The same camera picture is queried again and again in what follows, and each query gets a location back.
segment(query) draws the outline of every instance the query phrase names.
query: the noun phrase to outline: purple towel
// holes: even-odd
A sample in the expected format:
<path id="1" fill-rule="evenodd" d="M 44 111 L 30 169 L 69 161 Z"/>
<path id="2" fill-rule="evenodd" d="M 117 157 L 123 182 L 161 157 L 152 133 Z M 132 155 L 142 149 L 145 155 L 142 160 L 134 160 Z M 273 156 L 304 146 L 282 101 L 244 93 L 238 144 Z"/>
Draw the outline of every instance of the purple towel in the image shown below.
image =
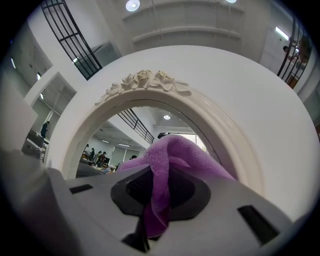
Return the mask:
<path id="1" fill-rule="evenodd" d="M 191 140 L 179 135 L 167 135 L 152 144 L 143 157 L 122 163 L 119 172 L 148 164 L 153 172 L 151 203 L 144 210 L 148 238 L 161 235 L 168 227 L 170 194 L 169 165 L 181 171 L 215 174 L 234 179 L 217 161 Z"/>

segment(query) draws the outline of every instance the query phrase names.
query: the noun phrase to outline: window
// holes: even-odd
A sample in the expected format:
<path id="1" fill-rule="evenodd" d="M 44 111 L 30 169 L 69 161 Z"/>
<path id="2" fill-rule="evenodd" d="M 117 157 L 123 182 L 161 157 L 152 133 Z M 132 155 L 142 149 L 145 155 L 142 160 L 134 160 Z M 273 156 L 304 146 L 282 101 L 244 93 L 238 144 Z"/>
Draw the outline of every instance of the window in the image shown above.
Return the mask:
<path id="1" fill-rule="evenodd" d="M 199 148 L 201 148 L 204 152 L 208 153 L 208 150 L 202 140 L 196 134 L 187 134 L 187 133 L 171 133 L 174 135 L 179 135 L 185 137 L 186 139 L 192 141 L 193 143 L 197 144 Z"/>

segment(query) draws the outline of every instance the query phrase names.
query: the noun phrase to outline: recessed ceiling light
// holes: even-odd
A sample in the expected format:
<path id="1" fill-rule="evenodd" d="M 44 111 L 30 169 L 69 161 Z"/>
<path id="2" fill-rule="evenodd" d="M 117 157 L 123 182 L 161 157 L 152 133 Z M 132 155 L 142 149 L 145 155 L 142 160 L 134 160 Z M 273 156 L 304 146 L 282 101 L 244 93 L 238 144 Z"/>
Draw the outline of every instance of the recessed ceiling light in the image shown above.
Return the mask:
<path id="1" fill-rule="evenodd" d="M 124 146 L 124 147 L 131 147 L 131 146 L 129 146 L 129 145 L 120 144 L 120 143 L 118 143 L 118 145 L 120 145 L 120 146 Z"/>
<path id="2" fill-rule="evenodd" d="M 14 68 L 16 68 L 16 65 L 15 65 L 15 63 L 14 63 L 14 60 L 11 58 L 11 63 L 12 63 L 12 66 L 14 67 Z"/>
<path id="3" fill-rule="evenodd" d="M 278 28 L 277 26 L 275 27 L 275 31 L 277 31 L 281 36 L 284 37 L 285 40 L 289 40 L 289 36 L 287 36 L 287 34 L 285 32 L 283 32 L 280 28 Z"/>
<path id="4" fill-rule="evenodd" d="M 125 8 L 126 8 L 129 12 L 134 12 L 134 11 L 138 10 L 139 7 L 140 7 L 140 1 L 139 1 L 139 0 L 129 0 L 129 1 L 125 4 Z"/>

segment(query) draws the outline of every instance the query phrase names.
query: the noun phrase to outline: white oval mirror frame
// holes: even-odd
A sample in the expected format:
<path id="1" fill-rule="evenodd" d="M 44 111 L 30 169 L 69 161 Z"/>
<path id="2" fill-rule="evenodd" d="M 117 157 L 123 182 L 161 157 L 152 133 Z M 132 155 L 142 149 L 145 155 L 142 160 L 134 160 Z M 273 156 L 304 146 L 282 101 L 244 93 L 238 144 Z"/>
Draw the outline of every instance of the white oval mirror frame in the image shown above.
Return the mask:
<path id="1" fill-rule="evenodd" d="M 99 102 L 85 113 L 82 124 L 71 138 L 62 165 L 65 178 L 74 178 L 88 140 L 99 127 L 117 113 L 133 108 L 169 106 L 189 125 L 206 146 L 216 151 L 222 166 L 244 185 L 264 195 L 262 170 L 249 141 L 235 122 L 214 102 L 184 82 L 166 73 L 155 75 L 142 70 L 122 83 L 113 83 Z"/>

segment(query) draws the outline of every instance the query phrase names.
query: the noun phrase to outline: black metal railing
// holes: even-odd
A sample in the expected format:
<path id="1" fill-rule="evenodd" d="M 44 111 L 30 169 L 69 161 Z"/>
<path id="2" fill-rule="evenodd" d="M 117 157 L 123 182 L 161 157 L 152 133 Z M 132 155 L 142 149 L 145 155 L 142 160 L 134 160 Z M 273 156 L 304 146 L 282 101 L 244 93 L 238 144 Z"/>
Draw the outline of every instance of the black metal railing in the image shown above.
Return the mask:
<path id="1" fill-rule="evenodd" d="M 312 44 L 302 24 L 294 15 L 292 18 L 292 33 L 289 38 L 289 45 L 277 76 L 281 77 L 293 89 L 309 62 Z"/>
<path id="2" fill-rule="evenodd" d="M 131 108 L 120 112 L 118 115 L 133 130 L 135 130 L 137 134 L 144 138 L 146 142 L 148 142 L 149 144 L 152 144 L 154 142 L 155 138 L 151 135 L 151 133 L 148 131 L 148 129 L 144 126 L 144 124 L 140 121 L 140 119 L 137 117 L 137 115 Z"/>
<path id="3" fill-rule="evenodd" d="M 81 34 L 65 0 L 44 0 L 41 8 L 62 48 L 85 79 L 89 80 L 102 66 Z"/>

